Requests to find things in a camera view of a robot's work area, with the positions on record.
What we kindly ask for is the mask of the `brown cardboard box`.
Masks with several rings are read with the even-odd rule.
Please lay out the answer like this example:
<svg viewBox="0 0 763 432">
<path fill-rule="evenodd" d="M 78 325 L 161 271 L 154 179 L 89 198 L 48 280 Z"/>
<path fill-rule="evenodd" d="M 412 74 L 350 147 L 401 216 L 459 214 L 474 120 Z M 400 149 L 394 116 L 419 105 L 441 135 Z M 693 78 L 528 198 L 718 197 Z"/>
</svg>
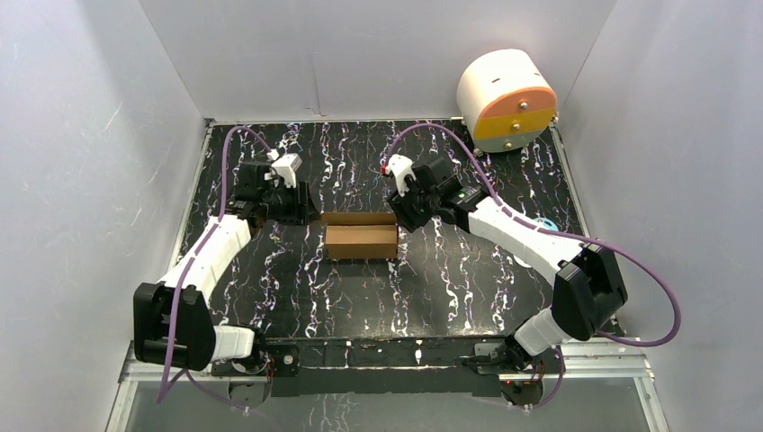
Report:
<svg viewBox="0 0 763 432">
<path fill-rule="evenodd" d="M 324 247 L 332 260 L 397 259 L 399 226 L 394 213 L 327 211 Z"/>
</svg>

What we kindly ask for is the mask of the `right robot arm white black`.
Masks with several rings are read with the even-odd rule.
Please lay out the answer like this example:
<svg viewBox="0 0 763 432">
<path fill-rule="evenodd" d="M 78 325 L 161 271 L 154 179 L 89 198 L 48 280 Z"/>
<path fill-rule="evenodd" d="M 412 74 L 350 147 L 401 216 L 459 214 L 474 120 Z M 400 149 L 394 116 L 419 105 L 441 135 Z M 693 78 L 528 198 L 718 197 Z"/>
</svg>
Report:
<svg viewBox="0 0 763 432">
<path fill-rule="evenodd" d="M 465 357 L 463 366 L 531 372 L 543 352 L 571 339 L 589 340 L 627 302 L 612 250 L 559 231 L 543 233 L 493 198 L 486 186 L 462 184 L 448 159 L 415 163 L 396 154 L 381 172 L 394 182 L 386 201 L 402 228 L 413 232 L 437 217 L 505 249 L 552 287 L 550 306 L 526 319 L 500 346 Z"/>
</svg>

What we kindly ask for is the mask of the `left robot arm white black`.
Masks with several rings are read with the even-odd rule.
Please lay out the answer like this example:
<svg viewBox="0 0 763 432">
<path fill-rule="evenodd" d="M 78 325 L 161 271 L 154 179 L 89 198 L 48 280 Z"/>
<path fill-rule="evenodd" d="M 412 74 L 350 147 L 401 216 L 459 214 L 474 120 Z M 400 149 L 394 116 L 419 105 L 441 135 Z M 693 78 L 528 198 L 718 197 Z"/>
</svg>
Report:
<svg viewBox="0 0 763 432">
<path fill-rule="evenodd" d="M 307 226 L 319 217 L 309 185 L 297 177 L 301 158 L 287 153 L 274 162 L 247 162 L 223 208 L 210 217 L 187 254 L 155 283 L 133 294 L 133 350 L 137 360 L 202 371 L 231 361 L 246 374 L 267 367 L 261 331 L 215 325 L 210 304 L 234 258 L 268 221 Z"/>
</svg>

